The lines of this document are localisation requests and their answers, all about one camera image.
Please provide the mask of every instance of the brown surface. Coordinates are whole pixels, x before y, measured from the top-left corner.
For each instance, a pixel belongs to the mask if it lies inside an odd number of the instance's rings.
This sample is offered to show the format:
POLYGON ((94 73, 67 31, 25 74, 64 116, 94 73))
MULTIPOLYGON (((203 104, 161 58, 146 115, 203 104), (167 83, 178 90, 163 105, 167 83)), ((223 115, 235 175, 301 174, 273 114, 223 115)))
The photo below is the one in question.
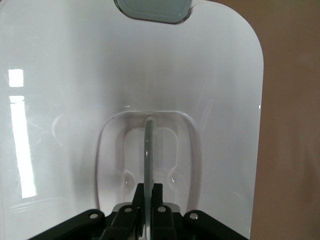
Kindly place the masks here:
POLYGON ((217 0, 263 51, 252 240, 320 240, 320 1, 217 0))

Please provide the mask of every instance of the white glossy surface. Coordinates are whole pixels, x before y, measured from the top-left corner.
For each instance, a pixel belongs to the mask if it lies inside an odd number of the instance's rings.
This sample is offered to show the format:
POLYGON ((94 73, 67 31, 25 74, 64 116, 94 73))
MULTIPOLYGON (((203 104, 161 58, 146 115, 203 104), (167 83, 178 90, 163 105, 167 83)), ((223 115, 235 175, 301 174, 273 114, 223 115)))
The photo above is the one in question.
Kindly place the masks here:
POLYGON ((27 239, 96 208, 104 125, 149 111, 192 119, 197 207, 249 237, 262 79, 257 36, 221 4, 199 3, 168 25, 127 18, 112 0, 2 0, 1 239, 27 239))

